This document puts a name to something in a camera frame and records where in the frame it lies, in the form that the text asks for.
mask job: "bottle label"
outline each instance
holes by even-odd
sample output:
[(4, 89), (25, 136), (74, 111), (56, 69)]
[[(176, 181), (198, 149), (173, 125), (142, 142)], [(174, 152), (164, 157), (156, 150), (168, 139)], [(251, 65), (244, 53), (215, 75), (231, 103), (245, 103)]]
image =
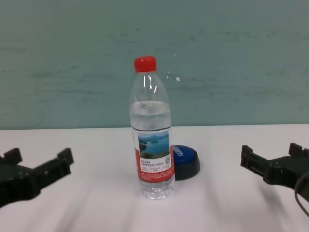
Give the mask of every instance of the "bottle label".
[(171, 128), (156, 131), (133, 129), (133, 141), (139, 178), (162, 182), (174, 175)]

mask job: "white table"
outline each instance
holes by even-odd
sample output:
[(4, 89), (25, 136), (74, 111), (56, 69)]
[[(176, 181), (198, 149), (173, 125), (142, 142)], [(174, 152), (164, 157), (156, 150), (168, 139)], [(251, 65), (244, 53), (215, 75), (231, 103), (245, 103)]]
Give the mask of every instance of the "white table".
[(35, 167), (71, 147), (72, 175), (31, 200), (0, 209), (2, 232), (307, 232), (292, 190), (269, 186), (240, 166), (242, 145), (265, 158), (309, 148), (309, 125), (175, 127), (173, 142), (194, 148), (201, 171), (174, 193), (138, 191), (131, 129), (4, 130), (0, 153), (19, 147)]

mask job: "lake picture on label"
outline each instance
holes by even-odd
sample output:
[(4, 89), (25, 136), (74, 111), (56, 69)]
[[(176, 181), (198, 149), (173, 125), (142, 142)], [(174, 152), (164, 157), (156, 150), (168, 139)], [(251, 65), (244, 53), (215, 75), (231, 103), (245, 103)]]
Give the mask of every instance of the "lake picture on label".
[(170, 153), (168, 131), (153, 134), (139, 133), (138, 138), (141, 158), (156, 159)]

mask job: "blue bottle cap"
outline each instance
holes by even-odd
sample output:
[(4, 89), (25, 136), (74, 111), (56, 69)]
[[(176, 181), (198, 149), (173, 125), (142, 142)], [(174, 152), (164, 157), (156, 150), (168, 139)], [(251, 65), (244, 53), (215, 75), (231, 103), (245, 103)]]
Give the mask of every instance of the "blue bottle cap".
[(200, 164), (195, 150), (187, 146), (174, 145), (173, 154), (176, 180), (186, 180), (198, 174)]

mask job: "teal wall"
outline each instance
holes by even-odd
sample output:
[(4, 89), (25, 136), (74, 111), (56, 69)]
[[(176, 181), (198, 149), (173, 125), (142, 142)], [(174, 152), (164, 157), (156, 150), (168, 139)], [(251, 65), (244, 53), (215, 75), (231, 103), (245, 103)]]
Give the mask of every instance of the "teal wall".
[(174, 125), (309, 123), (308, 0), (1, 0), (0, 129), (129, 126), (155, 55)]

